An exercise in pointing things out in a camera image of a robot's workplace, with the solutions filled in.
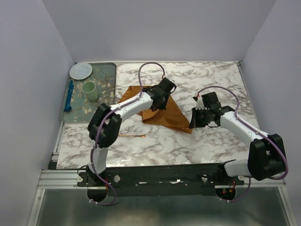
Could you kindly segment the orange-brown cloth napkin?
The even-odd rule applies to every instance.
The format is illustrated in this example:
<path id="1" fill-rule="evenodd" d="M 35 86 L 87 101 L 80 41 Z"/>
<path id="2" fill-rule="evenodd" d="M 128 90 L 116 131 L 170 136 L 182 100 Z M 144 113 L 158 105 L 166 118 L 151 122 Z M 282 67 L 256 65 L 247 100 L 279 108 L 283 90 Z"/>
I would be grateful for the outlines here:
<path id="1" fill-rule="evenodd" d="M 184 116 L 174 99 L 170 96 L 165 110 L 144 110 L 138 113 L 142 122 L 149 125 L 164 126 L 169 129 L 191 134 L 189 121 Z"/>

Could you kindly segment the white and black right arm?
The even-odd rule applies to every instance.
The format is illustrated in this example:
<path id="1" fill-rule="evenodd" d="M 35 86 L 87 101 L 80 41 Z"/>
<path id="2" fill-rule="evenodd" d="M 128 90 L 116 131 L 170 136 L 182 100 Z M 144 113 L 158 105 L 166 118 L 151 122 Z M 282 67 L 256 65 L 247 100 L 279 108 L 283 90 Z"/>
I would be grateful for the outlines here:
<path id="1" fill-rule="evenodd" d="M 252 177 L 258 181 L 266 178 L 274 180 L 285 178 L 288 163 L 283 140 L 278 134 L 269 135 L 257 129 L 240 118 L 229 106 L 217 109 L 192 108 L 190 128 L 202 128 L 211 122 L 233 133 L 249 148 L 247 159 L 221 164 L 221 170 L 216 173 L 219 183 L 228 184 L 236 176 Z"/>

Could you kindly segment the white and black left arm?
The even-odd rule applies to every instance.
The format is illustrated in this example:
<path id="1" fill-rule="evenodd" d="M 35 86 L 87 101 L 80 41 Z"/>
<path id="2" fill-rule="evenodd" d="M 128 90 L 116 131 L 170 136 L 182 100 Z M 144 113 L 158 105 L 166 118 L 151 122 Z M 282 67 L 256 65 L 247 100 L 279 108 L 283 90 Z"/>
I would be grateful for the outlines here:
<path id="1" fill-rule="evenodd" d="M 156 85 L 143 88 L 119 104 L 101 104 L 97 108 L 87 127 L 89 138 L 95 142 L 88 165 L 91 170 L 88 180 L 92 185 L 99 186 L 104 182 L 108 149 L 117 140 L 121 124 L 144 110 L 165 110 L 170 94 L 167 89 Z"/>

